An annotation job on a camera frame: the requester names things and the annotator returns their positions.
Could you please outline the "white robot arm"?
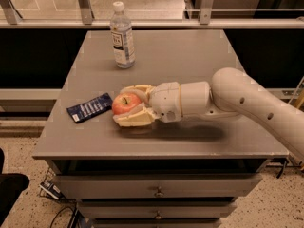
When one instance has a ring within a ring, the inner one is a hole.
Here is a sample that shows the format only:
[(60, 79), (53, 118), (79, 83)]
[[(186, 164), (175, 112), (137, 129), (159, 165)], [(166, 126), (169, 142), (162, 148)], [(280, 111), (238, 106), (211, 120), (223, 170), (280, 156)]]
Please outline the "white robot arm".
[(186, 116), (204, 120), (244, 115), (264, 127), (299, 159), (304, 159), (304, 112), (286, 104), (245, 72), (226, 67), (207, 82), (133, 85), (121, 90), (140, 102), (113, 120), (122, 127), (178, 122)]

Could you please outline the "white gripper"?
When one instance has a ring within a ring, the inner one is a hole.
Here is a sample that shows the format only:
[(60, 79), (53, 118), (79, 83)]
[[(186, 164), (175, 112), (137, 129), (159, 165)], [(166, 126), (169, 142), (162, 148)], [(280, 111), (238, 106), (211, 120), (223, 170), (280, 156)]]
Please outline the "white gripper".
[(180, 84), (162, 83), (155, 88), (152, 85), (132, 85), (124, 87), (121, 93), (134, 93), (144, 103), (129, 112), (114, 115), (113, 120), (120, 127), (150, 125), (159, 119), (164, 123), (181, 120)]

